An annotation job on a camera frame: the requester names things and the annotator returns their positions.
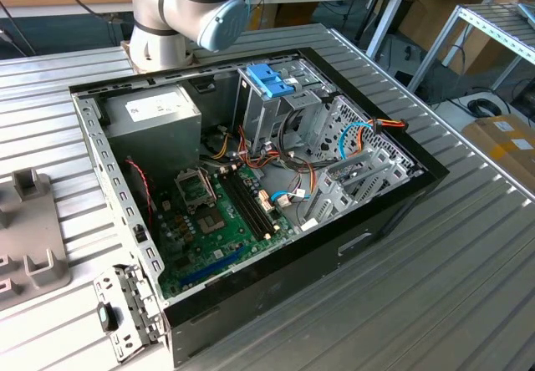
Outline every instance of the open computer tower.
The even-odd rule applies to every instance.
[[[131,263],[94,281],[119,362],[175,367],[388,235],[447,170],[310,48],[71,88]]]

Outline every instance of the ram slot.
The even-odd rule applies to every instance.
[[[220,177],[219,181],[258,241],[266,238],[267,234],[271,236],[275,232],[271,220],[251,196],[237,173],[224,175]]]

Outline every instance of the aluminum table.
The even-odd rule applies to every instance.
[[[515,69],[522,59],[535,64],[535,29],[517,11],[515,4],[482,4],[457,6],[446,25],[431,46],[407,89],[416,91],[427,72],[431,69],[436,55],[442,49],[450,32],[460,20],[468,23],[453,45],[462,47],[473,28],[494,38],[501,45],[511,49],[517,56],[495,81],[492,89],[497,89],[503,80]],[[458,48],[451,48],[442,64],[448,66]]]
[[[518,369],[535,362],[535,209],[494,166],[340,34],[321,25],[244,33],[207,64],[310,46],[450,170],[383,241],[184,370]],[[0,369],[110,370],[91,281],[130,260],[94,176],[67,86],[132,74],[119,48],[0,63],[0,178],[51,176],[72,282],[0,313]],[[167,370],[163,345],[124,365]]]

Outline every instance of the green circuit board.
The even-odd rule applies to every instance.
[[[242,167],[237,174],[251,196],[256,197],[261,187],[251,170]],[[158,208],[157,229],[154,231],[157,232],[157,246],[165,263],[159,279],[164,298],[174,297],[229,267],[269,250],[295,233],[290,221],[274,210],[267,217],[278,230],[270,239],[259,239],[247,226],[218,176],[208,176],[217,197],[215,205],[200,206],[193,214],[187,212],[181,194],[172,185],[153,195]],[[197,189],[191,182],[188,190],[196,192]]]

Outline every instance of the sticker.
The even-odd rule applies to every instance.
[[[289,79],[285,79],[284,83],[286,83],[286,84],[299,84],[297,79],[295,79],[294,77],[290,77]]]
[[[310,218],[308,221],[304,222],[302,225],[301,225],[301,229],[303,231],[307,231],[308,229],[310,229],[311,227],[315,227],[318,225],[318,221],[316,221],[316,218]]]
[[[178,93],[166,93],[129,101],[125,107],[134,122],[176,112],[182,112],[182,118],[192,116],[195,113],[191,105]]]
[[[295,196],[299,198],[304,198],[305,194],[306,194],[306,191],[304,189],[297,189],[295,191]]]
[[[533,147],[525,139],[512,140],[520,150],[532,150]]]
[[[494,122],[496,127],[501,131],[514,131],[514,128],[508,122]]]
[[[224,256],[223,256],[223,252],[221,251],[221,249],[219,249],[219,250],[215,250],[215,251],[214,251],[214,257],[215,257],[217,260],[219,260],[219,259],[221,259],[221,258],[224,257]]]

